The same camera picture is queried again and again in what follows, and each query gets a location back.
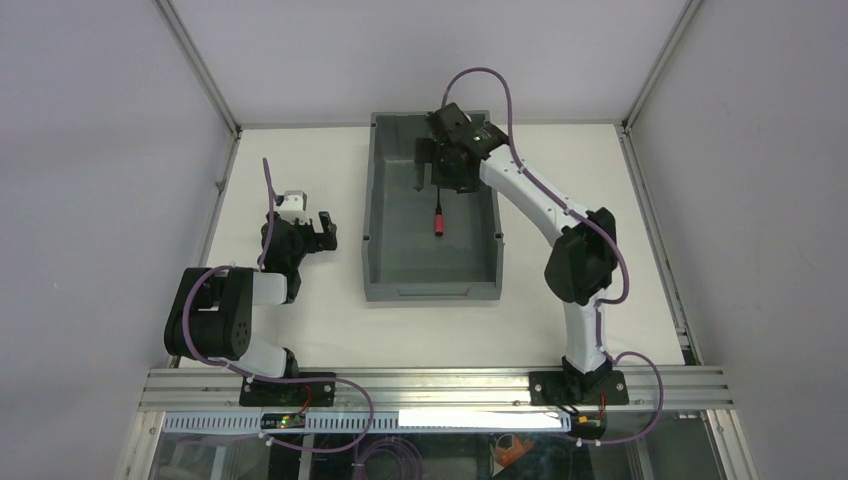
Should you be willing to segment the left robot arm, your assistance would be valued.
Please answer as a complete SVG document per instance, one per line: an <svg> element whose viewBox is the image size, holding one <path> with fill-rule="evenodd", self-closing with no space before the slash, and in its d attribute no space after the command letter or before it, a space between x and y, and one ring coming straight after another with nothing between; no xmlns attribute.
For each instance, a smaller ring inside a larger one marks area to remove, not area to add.
<svg viewBox="0 0 848 480"><path fill-rule="evenodd" d="M295 302L300 266L311 254L338 247L337 225L327 211L317 218L285 219L274 213L261 228L257 267L193 267L183 272L164 329L174 356L231 368L248 378L295 379L295 354L253 334L253 310Z"/></svg>

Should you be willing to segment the red handled screwdriver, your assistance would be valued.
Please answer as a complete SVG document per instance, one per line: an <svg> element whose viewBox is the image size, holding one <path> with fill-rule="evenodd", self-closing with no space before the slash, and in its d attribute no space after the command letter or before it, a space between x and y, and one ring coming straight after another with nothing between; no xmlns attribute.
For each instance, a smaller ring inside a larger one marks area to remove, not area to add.
<svg viewBox="0 0 848 480"><path fill-rule="evenodd" d="M441 189L436 189L436 205L435 205L435 215L433 222L433 231L436 237L442 237L444 235L444 216L443 209L441 204Z"/></svg>

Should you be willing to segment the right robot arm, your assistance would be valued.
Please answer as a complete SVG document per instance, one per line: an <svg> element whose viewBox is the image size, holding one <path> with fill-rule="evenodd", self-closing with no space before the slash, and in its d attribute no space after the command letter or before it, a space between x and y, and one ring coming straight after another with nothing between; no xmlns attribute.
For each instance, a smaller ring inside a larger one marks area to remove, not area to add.
<svg viewBox="0 0 848 480"><path fill-rule="evenodd" d="M563 377L551 391L571 402L583 399L613 369L604 345L603 297L620 262L614 216L605 208L570 205L518 156L505 131L488 122L475 125L455 103L427 113L425 124L428 134L415 144L418 189L426 174L441 190L475 193L487 186L549 243L544 280L563 303L567 335Z"/></svg>

